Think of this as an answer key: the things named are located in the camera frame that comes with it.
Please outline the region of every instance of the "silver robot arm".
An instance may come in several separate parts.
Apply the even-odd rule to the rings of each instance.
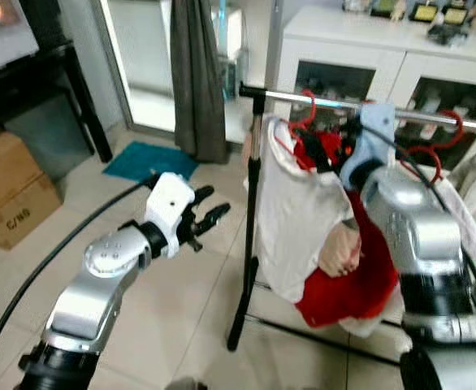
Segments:
[[[164,173],[146,202],[145,222],[127,223],[85,250],[79,274],[59,296],[40,344],[24,355],[20,390],[86,389],[121,310],[124,292],[153,258],[173,258],[187,242],[198,251],[200,236],[226,214],[228,203],[195,223],[192,208],[212,187],[193,191],[179,176]]]
[[[393,139],[393,108],[363,106],[361,127]],[[460,229],[431,192],[387,166],[388,145],[361,130],[340,177],[361,190],[399,273],[403,328],[413,349],[400,360],[406,389],[476,389],[476,310],[464,275]]]

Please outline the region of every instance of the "blue cloth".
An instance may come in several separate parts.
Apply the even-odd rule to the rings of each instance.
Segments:
[[[174,172],[189,180],[197,166],[197,162],[180,150],[134,141],[103,173],[138,182],[147,178],[151,171]]]

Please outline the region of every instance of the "yellow object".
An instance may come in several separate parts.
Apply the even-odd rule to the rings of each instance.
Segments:
[[[437,10],[438,8],[436,6],[418,6],[414,19],[431,21],[435,18]]]
[[[444,16],[444,23],[462,24],[466,15],[467,10],[457,10],[456,8],[450,8]]]

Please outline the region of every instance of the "red cloth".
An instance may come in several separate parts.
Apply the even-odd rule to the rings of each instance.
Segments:
[[[335,132],[316,132],[315,135],[321,141],[322,147],[325,149],[328,158],[332,162],[332,166],[336,165],[339,161],[336,152],[341,150],[341,136]],[[300,158],[307,167],[316,166],[314,160],[305,154],[305,147],[302,143],[296,143],[294,154]],[[297,163],[300,168],[303,169],[300,162],[298,161]]]
[[[340,319],[373,318],[379,315],[397,284],[386,241],[372,224],[357,193],[348,193],[361,233],[359,267],[346,276],[331,278],[319,268],[305,281],[297,309],[311,327],[336,323]]]

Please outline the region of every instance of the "rack leg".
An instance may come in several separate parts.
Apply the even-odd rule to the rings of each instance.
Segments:
[[[227,349],[236,351],[244,327],[245,315],[249,308],[254,280],[258,267],[257,258],[253,258],[254,216],[256,211],[257,182],[260,176],[262,162],[259,157],[260,135],[262,130],[262,113],[255,114],[253,121],[253,142],[251,158],[249,159],[249,195],[247,199],[247,227],[245,231],[245,260],[244,260],[244,287],[241,293],[240,304],[236,310],[235,320],[227,338]]]

